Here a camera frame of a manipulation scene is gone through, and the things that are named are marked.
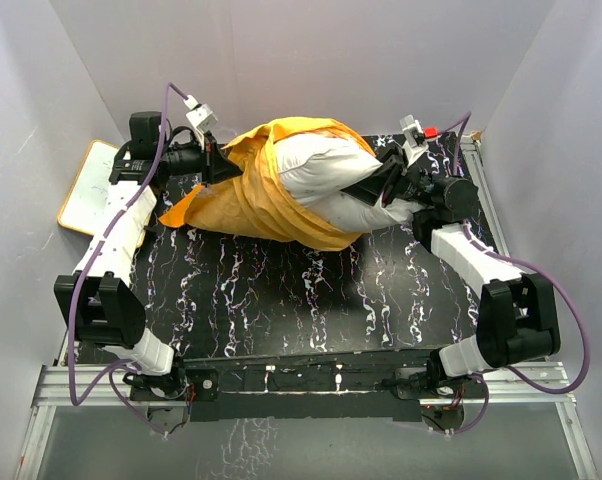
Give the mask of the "white pillow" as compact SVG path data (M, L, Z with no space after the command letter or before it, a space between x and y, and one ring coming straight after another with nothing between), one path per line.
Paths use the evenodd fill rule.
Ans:
M368 205L343 189L370 176L381 163L352 139L302 133L274 146L279 179L292 198L345 233L408 224L424 205L395 199Z

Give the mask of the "small wood framed whiteboard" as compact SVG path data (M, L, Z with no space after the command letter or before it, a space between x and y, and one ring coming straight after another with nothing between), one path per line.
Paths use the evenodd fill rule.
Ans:
M109 177L118 148L93 140L57 215L68 230L92 237L107 203Z

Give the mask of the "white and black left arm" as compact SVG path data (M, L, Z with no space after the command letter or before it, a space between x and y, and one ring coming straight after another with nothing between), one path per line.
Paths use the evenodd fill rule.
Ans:
M130 139L113 157L88 250L54 284L69 341L117 356L133 387L167 399L182 396L188 376L174 349L147 327L145 308L130 288L135 251L170 178L195 174L208 186L241 173L211 132L217 118L208 105L190 107L186 119L173 128L156 111L130 116Z

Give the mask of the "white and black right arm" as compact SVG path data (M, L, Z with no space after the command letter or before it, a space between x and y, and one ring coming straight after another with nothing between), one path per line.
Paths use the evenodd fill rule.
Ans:
M370 206L398 199L421 204L412 221L415 239L479 297L473 336L432 351L424 371L396 376L384 386L447 397L463 377L557 353L561 337L552 283L498 259L469 231L467 222L479 208L477 186L462 176L432 172L398 146L380 161L380 168L344 193Z

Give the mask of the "aluminium table frame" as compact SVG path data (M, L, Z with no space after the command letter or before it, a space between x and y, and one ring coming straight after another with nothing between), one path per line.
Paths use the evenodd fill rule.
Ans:
M504 249L476 141L447 133L426 164L478 188L469 223ZM457 378L387 388L432 351L476 332L479 297L406 226L338 252L159 227L134 257L146 325L179 357L167 399L126 380L97 347L69 342L41 371L19 474L65 459L69 477L255 478L303 431L284 476L594 479L576 384L552 355Z

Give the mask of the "orange cartoon print pillowcase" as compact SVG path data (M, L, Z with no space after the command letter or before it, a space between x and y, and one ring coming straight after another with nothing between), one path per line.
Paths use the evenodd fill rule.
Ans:
M346 233L312 213L284 188L275 144L317 133L322 139L352 140L357 153L373 155L370 145L347 125L331 118L284 117L235 137L223 147L242 173L218 184L194 187L159 222L278 242L297 241L320 251L341 251L362 233Z

